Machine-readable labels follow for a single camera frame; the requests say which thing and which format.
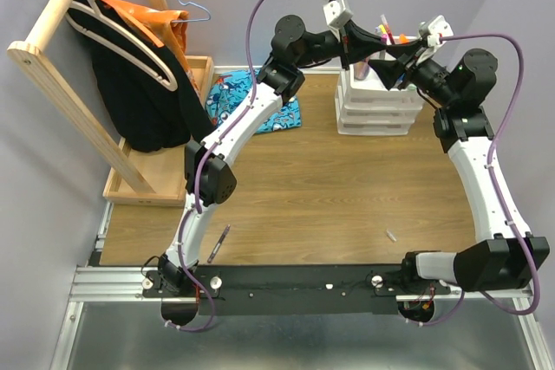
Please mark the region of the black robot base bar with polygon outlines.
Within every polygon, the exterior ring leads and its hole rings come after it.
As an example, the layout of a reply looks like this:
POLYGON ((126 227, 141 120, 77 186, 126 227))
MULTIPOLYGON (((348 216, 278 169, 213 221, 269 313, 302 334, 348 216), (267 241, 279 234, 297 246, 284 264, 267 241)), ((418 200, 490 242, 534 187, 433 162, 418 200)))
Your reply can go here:
POLYGON ((403 277, 394 263, 200 265, 188 278, 147 271, 143 296, 160 298, 162 315, 188 323, 195 315, 394 315, 403 303, 447 295, 437 281, 403 277))

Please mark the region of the small white chalk piece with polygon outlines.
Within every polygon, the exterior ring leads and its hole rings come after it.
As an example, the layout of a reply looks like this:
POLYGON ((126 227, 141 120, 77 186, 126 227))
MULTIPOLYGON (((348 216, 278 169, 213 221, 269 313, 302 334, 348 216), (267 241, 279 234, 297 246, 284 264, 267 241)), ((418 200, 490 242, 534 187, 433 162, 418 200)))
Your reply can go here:
POLYGON ((386 230, 386 235, 392 242, 397 242, 395 235, 390 230, 386 230))

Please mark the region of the pink lid pen tube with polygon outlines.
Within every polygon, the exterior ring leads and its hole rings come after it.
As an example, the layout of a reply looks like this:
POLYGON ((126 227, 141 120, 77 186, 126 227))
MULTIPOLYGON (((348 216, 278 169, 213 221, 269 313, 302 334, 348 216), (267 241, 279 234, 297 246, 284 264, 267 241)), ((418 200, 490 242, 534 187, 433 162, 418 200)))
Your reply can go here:
POLYGON ((369 76, 370 66, 367 60, 353 65, 353 77, 356 81, 364 81, 369 76))

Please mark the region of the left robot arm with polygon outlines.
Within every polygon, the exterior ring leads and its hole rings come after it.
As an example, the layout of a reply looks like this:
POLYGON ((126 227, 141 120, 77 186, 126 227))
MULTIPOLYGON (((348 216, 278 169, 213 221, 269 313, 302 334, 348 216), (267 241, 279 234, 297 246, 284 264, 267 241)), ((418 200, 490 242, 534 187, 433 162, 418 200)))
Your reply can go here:
POLYGON ((247 96, 212 133, 186 145, 186 202, 173 241, 158 260, 161 290, 175 297, 197 289, 209 292, 193 270, 212 214, 237 186, 232 165, 260 126, 295 96, 304 83, 304 68, 334 58, 348 68, 388 46, 351 19, 328 27, 310 33, 299 16, 282 17, 268 59, 259 71, 251 72, 247 96))

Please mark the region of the dark purple pen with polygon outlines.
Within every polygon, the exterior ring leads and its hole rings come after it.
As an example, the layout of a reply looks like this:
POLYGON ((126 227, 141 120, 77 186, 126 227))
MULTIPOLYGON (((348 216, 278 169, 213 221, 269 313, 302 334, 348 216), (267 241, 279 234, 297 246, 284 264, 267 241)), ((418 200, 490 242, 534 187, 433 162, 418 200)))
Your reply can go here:
POLYGON ((230 229, 231 229, 231 226, 230 226, 229 224, 224 228, 222 234, 220 235, 218 241, 215 243, 215 245, 214 245, 214 247, 213 247, 213 249, 212 249, 212 251, 211 251, 209 257, 208 257, 207 260, 206 260, 206 262, 207 262, 208 264, 212 263, 212 262, 214 261, 216 255, 218 255, 218 253, 219 253, 219 251, 220 251, 220 249, 221 249, 221 246, 223 245, 223 243, 224 243, 224 241, 225 241, 225 239, 226 239, 226 237, 227 237, 227 235, 228 235, 230 229))

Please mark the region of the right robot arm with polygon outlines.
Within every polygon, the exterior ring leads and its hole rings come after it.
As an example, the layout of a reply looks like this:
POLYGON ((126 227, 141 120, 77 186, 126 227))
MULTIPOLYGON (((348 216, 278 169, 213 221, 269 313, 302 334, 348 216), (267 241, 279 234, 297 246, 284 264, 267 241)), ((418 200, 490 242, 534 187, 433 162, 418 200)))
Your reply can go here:
POLYGON ((412 84, 436 102, 434 134, 460 176, 475 228, 475 244, 463 251, 409 252, 398 275, 401 287, 416 294, 430 280, 482 293, 537 286, 550 246, 519 214, 497 159, 498 134, 482 106, 497 81, 497 58, 469 49, 447 69, 425 56, 422 40, 377 50, 386 59, 372 58, 369 65, 385 88, 412 84))

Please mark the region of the red clear-cap pen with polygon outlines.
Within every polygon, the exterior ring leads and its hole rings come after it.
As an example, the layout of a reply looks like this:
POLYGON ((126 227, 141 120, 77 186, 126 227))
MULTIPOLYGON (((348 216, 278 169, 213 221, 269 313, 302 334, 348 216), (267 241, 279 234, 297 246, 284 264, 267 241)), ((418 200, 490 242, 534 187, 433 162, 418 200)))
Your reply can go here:
POLYGON ((384 28, 384 33, 387 35, 390 44, 392 44, 392 45, 395 44, 395 39, 394 39, 393 34, 391 32, 391 29, 389 27, 387 17, 385 17, 384 14, 381 14, 381 21, 382 21, 382 26, 384 28))

